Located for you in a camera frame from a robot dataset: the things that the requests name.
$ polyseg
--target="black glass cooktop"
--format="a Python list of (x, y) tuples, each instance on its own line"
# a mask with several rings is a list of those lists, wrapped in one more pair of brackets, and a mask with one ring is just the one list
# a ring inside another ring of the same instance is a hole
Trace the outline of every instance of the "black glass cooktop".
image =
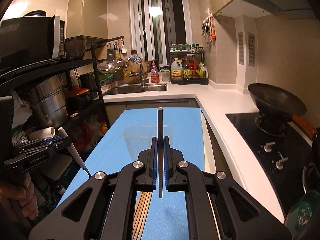
[[(304, 195), (302, 171), (308, 156), (312, 153), (311, 146), (290, 125), (287, 125), (286, 135), (283, 137), (265, 133), (255, 122), (259, 113), (226, 114), (226, 116), (263, 167), (275, 189), (284, 217), (286, 217), (292, 205)], [(264, 149), (266, 143), (271, 143), (271, 151), (269, 147), (266, 147), (270, 152)], [(276, 167), (277, 161), (286, 158), (288, 160), (282, 162), (282, 169), (281, 164)]]

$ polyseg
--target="gas stove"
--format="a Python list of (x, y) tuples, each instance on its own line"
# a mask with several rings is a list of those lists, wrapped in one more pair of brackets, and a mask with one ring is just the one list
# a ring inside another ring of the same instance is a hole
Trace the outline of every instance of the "gas stove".
[(273, 126), (259, 113), (226, 116), (264, 169), (286, 217), (304, 195), (302, 172), (312, 153), (311, 146), (286, 122)]

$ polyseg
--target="orange pot lid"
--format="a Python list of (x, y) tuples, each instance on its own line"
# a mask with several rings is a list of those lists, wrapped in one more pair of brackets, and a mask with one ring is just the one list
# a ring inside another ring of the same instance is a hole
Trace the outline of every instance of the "orange pot lid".
[(66, 98), (72, 98), (72, 97), (79, 96), (83, 93), (86, 93), (88, 91), (90, 90), (87, 88), (80, 88), (78, 86), (73, 86), (71, 91), (65, 93), (65, 96)]

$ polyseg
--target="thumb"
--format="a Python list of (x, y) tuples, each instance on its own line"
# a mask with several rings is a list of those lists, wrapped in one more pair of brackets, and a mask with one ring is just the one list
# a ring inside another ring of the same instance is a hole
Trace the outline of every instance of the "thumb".
[(17, 187), (5, 181), (0, 181), (0, 195), (15, 200), (23, 200), (26, 198), (27, 192), (22, 187)]

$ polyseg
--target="white countertop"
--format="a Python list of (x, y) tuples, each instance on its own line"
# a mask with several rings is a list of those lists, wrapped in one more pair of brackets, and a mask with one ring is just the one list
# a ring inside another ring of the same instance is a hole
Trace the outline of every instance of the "white countertop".
[(258, 112), (249, 95), (236, 91), (234, 85), (173, 85), (167, 91), (103, 96), (105, 103), (194, 98), (206, 117), (228, 163), (234, 180), (284, 222), (277, 196), (257, 158), (240, 133), (226, 117), (231, 113)]

